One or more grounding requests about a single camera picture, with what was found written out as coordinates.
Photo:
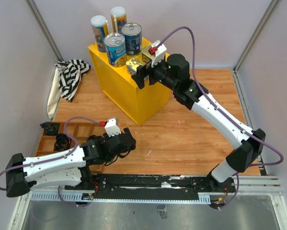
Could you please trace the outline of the gold sardine tin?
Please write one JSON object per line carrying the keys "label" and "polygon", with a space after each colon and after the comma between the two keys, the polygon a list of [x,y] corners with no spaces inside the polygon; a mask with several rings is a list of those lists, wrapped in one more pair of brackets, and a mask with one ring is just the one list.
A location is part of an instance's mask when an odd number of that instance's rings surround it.
{"label": "gold sardine tin", "polygon": [[147,64],[149,62],[151,62],[155,56],[150,54],[149,52],[149,49],[151,48],[151,46],[146,46],[144,48],[142,48],[141,50],[141,59],[142,59],[142,62]]}
{"label": "gold sardine tin", "polygon": [[137,72],[137,67],[144,64],[137,58],[133,57],[126,61],[126,69],[129,75],[134,75]]}

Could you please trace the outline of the corn can with pull tab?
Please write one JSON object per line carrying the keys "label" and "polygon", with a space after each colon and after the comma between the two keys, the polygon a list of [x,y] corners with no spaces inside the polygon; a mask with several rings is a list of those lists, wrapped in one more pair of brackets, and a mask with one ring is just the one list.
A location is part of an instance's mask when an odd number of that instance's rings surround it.
{"label": "corn can with pull tab", "polygon": [[123,35],[120,33],[108,34],[104,38],[104,46],[111,66],[122,67],[126,64],[127,53]]}

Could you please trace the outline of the blue short can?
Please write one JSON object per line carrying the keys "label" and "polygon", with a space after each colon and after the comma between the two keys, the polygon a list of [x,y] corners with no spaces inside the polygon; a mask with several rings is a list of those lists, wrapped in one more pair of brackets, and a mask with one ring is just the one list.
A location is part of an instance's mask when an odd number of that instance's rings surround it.
{"label": "blue short can", "polygon": [[138,55],[142,49],[142,27],[137,23],[127,23],[121,31],[125,38],[126,53],[129,56]]}

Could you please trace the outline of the tall can mixed beans label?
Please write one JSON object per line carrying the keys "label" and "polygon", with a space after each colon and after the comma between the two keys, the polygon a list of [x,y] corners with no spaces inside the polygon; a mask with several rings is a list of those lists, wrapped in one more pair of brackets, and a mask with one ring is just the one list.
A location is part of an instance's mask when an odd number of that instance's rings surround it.
{"label": "tall can mixed beans label", "polygon": [[122,27],[127,24],[126,10],[123,7],[111,9],[111,20],[114,33],[122,33]]}

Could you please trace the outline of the tall can orange label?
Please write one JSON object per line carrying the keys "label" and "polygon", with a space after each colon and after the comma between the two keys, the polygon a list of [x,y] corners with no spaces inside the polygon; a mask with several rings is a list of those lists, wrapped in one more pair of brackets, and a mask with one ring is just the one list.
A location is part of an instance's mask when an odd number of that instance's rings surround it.
{"label": "tall can orange label", "polygon": [[104,38],[109,34],[107,20],[102,15],[96,15],[91,18],[91,26],[96,39],[97,48],[100,52],[106,52]]}

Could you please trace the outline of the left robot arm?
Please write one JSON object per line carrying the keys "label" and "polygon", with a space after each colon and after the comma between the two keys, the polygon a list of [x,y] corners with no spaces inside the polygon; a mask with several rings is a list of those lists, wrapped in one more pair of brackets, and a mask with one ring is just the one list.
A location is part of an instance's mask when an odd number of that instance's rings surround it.
{"label": "left robot arm", "polygon": [[92,135],[77,147],[41,157],[14,154],[6,166],[6,196],[19,197],[40,187],[56,185],[86,190],[92,185],[89,166],[111,162],[115,157],[124,158],[135,148],[136,140],[124,128],[114,136]]}

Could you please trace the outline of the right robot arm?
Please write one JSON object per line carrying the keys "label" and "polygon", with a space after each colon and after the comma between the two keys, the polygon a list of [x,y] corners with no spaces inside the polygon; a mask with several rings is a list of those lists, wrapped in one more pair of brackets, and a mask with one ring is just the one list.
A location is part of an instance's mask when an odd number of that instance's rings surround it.
{"label": "right robot arm", "polygon": [[253,130],[224,109],[208,92],[190,77],[190,64],[181,54],[172,54],[157,65],[151,62],[138,66],[131,76],[140,89],[160,83],[173,92],[174,98],[199,114],[217,129],[233,147],[233,151],[207,175],[207,186],[217,192],[236,173],[243,173],[262,153],[265,132]]}

